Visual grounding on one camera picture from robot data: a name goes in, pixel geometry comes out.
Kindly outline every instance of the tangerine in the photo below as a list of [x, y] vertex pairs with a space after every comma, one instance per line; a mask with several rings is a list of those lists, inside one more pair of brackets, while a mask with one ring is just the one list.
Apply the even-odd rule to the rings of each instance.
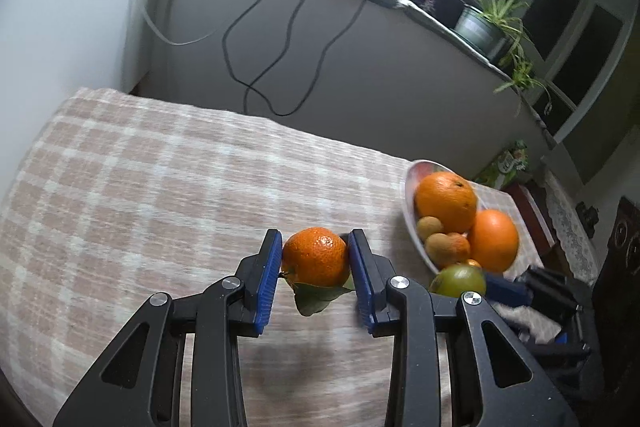
[[322, 227], [300, 230], [282, 247], [282, 270], [290, 283], [342, 286], [350, 272], [347, 245]]

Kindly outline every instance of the black cable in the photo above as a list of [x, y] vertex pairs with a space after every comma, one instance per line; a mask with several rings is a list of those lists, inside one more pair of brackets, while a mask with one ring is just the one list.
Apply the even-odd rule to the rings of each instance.
[[265, 101], [267, 102], [267, 104], [271, 107], [271, 102], [267, 99], [267, 97], [261, 93], [259, 90], [255, 89], [254, 84], [256, 82], [258, 82], [258, 80], [260, 80], [266, 73], [268, 73], [278, 62], [280, 62], [282, 60], [282, 58], [284, 57], [284, 55], [287, 54], [287, 51], [289, 51], [289, 47], [291, 44], [291, 32], [292, 32], [292, 28], [293, 28], [293, 23], [296, 20], [296, 17], [298, 16], [298, 13], [300, 12], [300, 9], [302, 8], [302, 5], [305, 3], [306, 0], [299, 0], [298, 4], [296, 5], [296, 7], [294, 8], [293, 12], [291, 13], [291, 17], [289, 18], [289, 23], [287, 23], [287, 34], [286, 34], [286, 39], [285, 39], [285, 45], [282, 49], [282, 51], [280, 52], [280, 54], [278, 55], [278, 57], [276, 57], [276, 59], [269, 64], [269, 66], [267, 66], [264, 70], [262, 70], [260, 72], [260, 74], [258, 74], [258, 76], [256, 76], [251, 83], [247, 84], [246, 82], [243, 82], [242, 80], [240, 80], [236, 74], [234, 73], [233, 70], [233, 66], [231, 65], [231, 60], [229, 58], [229, 51], [228, 51], [228, 46], [227, 46], [227, 39], [229, 37], [229, 35], [231, 34], [231, 31], [236, 27], [236, 25], [249, 13], [251, 12], [255, 7], [258, 6], [258, 4], [260, 4], [263, 0], [255, 0], [254, 3], [251, 4], [251, 6], [249, 6], [246, 10], [244, 10], [230, 25], [229, 27], [226, 29], [225, 33], [222, 35], [222, 53], [223, 53], [223, 57], [225, 59], [225, 66], [226, 66], [226, 70], [228, 71], [229, 75], [231, 76], [231, 79], [234, 80], [235, 82], [238, 82], [239, 84], [241, 84], [242, 86], [244, 86], [246, 89], [244, 90], [244, 96], [242, 97], [242, 111], [245, 114], [248, 114], [248, 107], [247, 107], [247, 97], [248, 97], [248, 93], [249, 91], [253, 91], [256, 92], [258, 95], [260, 95], [263, 99], [265, 99]]
[[326, 54], [328, 53], [329, 49], [331, 48], [331, 46], [333, 46], [358, 20], [358, 18], [360, 17], [360, 14], [362, 13], [362, 10], [364, 9], [365, 4], [367, 3], [368, 0], [362, 0], [362, 2], [360, 3], [360, 5], [358, 6], [357, 10], [355, 11], [355, 13], [353, 14], [353, 17], [351, 17], [351, 19], [349, 20], [349, 22], [346, 24], [346, 26], [341, 29], [331, 40], [329, 40], [329, 42], [327, 42], [327, 44], [324, 46], [324, 48], [322, 49], [321, 53], [320, 53], [320, 57], [318, 59], [318, 64], [316, 65], [316, 72], [314, 73], [314, 76], [311, 80], [311, 83], [309, 84], [308, 89], [306, 90], [306, 93], [303, 95], [302, 99], [300, 100], [300, 102], [298, 103], [298, 105], [296, 105], [295, 108], [293, 108], [293, 110], [289, 111], [289, 112], [284, 112], [284, 113], [279, 113], [277, 112], [274, 108], [273, 105], [271, 104], [271, 100], [269, 100], [267, 98], [267, 96], [262, 93], [260, 90], [256, 89], [254, 87], [254, 85], [256, 84], [256, 82], [258, 82], [266, 73], [268, 73], [268, 71], [271, 70], [271, 68], [273, 68], [279, 61], [282, 60], [282, 58], [287, 54], [287, 51], [289, 51], [289, 47], [290, 47], [290, 40], [291, 40], [291, 32], [292, 32], [292, 28], [293, 28], [293, 23], [296, 19], [296, 17], [298, 16], [298, 13], [300, 12], [300, 9], [302, 8], [302, 5], [305, 3], [306, 0], [299, 0], [298, 4], [296, 5], [296, 7], [294, 8], [293, 12], [291, 13], [291, 17], [289, 18], [289, 23], [287, 23], [287, 34], [286, 34], [286, 40], [285, 40], [285, 45], [283, 47], [283, 50], [280, 52], [280, 54], [278, 55], [278, 57], [269, 65], [267, 66], [267, 68], [265, 68], [256, 78], [254, 78], [249, 84], [247, 84], [246, 82], [243, 82], [242, 80], [240, 80], [238, 77], [236, 77], [234, 71], [233, 71], [233, 67], [231, 65], [231, 61], [229, 59], [229, 54], [228, 54], [228, 48], [226, 45], [226, 40], [229, 36], [229, 34], [231, 33], [232, 29], [251, 11], [253, 10], [256, 6], [258, 6], [258, 4], [260, 4], [263, 0], [256, 0], [253, 4], [251, 4], [251, 6], [249, 6], [244, 12], [242, 12], [237, 19], [235, 19], [231, 25], [229, 26], [229, 28], [227, 28], [227, 30], [225, 31], [225, 34], [222, 37], [222, 50], [223, 50], [223, 56], [225, 59], [225, 66], [226, 66], [226, 70], [228, 71], [229, 75], [231, 76], [231, 78], [235, 81], [238, 82], [239, 84], [241, 84], [242, 86], [244, 86], [246, 89], [244, 90], [244, 95], [242, 97], [242, 110], [245, 114], [248, 114], [248, 95], [250, 91], [253, 91], [255, 94], [257, 94], [258, 96], [261, 97], [261, 99], [263, 99], [268, 108], [269, 111], [271, 112], [271, 114], [273, 114], [274, 116], [291, 116], [292, 114], [296, 113], [298, 110], [300, 110], [300, 108], [305, 104], [306, 100], [308, 100], [309, 96], [311, 95], [312, 91], [314, 90], [314, 87], [316, 87], [316, 84], [318, 83], [318, 80], [320, 78], [320, 73], [322, 71], [322, 66], [324, 65], [324, 60], [326, 58]]
[[271, 70], [271, 68], [273, 68], [278, 62], [280, 62], [282, 60], [282, 58], [289, 51], [289, 47], [291, 46], [291, 33], [292, 33], [292, 30], [293, 30], [293, 23], [296, 21], [296, 17], [298, 16], [298, 13], [300, 12], [300, 9], [302, 8], [302, 5], [305, 3], [305, 1], [306, 0], [299, 0], [298, 4], [296, 5], [296, 7], [293, 9], [293, 12], [291, 13], [291, 17], [289, 17], [289, 22], [287, 23], [287, 33], [286, 33], [286, 37], [285, 37], [285, 44], [284, 44], [284, 47], [283, 47], [282, 51], [280, 52], [280, 55], [278, 55], [278, 57], [262, 73], [260, 73], [258, 76], [256, 76], [253, 79], [253, 81], [249, 84], [249, 86], [251, 86], [251, 87], [247, 87], [244, 90], [244, 95], [242, 96], [242, 111], [244, 112], [244, 114], [249, 114], [248, 97], [249, 97], [249, 92], [251, 91], [252, 87], [254, 87], [255, 84], [257, 84], [258, 81], [268, 71]]

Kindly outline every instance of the plant pot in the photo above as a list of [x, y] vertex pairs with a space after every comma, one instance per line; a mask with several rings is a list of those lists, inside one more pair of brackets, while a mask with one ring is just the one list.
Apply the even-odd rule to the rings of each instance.
[[479, 54], [490, 62], [497, 63], [506, 53], [507, 37], [497, 26], [480, 15], [480, 11], [465, 6], [454, 31]]

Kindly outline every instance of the beige tablecloth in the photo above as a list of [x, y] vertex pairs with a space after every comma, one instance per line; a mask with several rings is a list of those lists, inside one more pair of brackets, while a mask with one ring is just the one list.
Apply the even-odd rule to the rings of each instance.
[[[81, 89], [44, 128], [0, 210], [0, 366], [49, 426], [149, 295], [203, 291], [255, 253], [269, 227], [285, 238], [313, 225], [362, 228], [374, 253], [427, 284], [400, 212], [408, 163], [262, 118]], [[511, 275], [540, 264], [510, 196], [476, 189], [516, 222]], [[534, 312], [513, 313], [540, 337], [554, 333]], [[265, 334], [240, 342], [249, 424], [382, 425], [391, 351], [391, 339], [358, 326], [354, 294], [305, 318], [278, 282]], [[185, 385], [182, 425], [188, 404]]]

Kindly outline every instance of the white wall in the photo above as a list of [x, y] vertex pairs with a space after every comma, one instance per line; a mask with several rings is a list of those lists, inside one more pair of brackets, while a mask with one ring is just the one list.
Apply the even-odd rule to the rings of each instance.
[[542, 161], [555, 174], [566, 193], [575, 198], [575, 195], [584, 187], [584, 184], [564, 144], [558, 144], [551, 152], [545, 155]]
[[133, 59], [141, 32], [129, 0], [0, 0], [0, 198], [31, 141], [79, 86], [128, 90], [145, 73], [148, 64]]
[[[322, 47], [350, 20], [362, 0], [307, 0], [289, 53], [257, 84], [279, 112], [303, 96]], [[179, 48], [155, 42], [144, 94], [210, 108], [242, 110], [243, 88], [226, 71], [222, 34], [254, 0], [174, 0], [159, 4], [167, 35]], [[249, 81], [281, 51], [298, 0], [264, 0], [231, 34], [239, 78]], [[250, 112], [320, 136], [408, 158], [435, 160], [466, 176], [477, 174], [510, 141], [523, 138], [532, 158], [545, 152], [531, 115], [514, 118], [517, 95], [494, 94], [502, 78], [403, 13], [368, 3], [329, 51], [306, 105], [275, 118], [250, 95]]]
[[584, 201], [587, 206], [598, 209], [600, 222], [595, 227], [592, 241], [600, 265], [607, 255], [607, 241], [622, 196], [640, 204], [640, 126], [629, 131], [604, 167], [576, 198], [576, 201]]

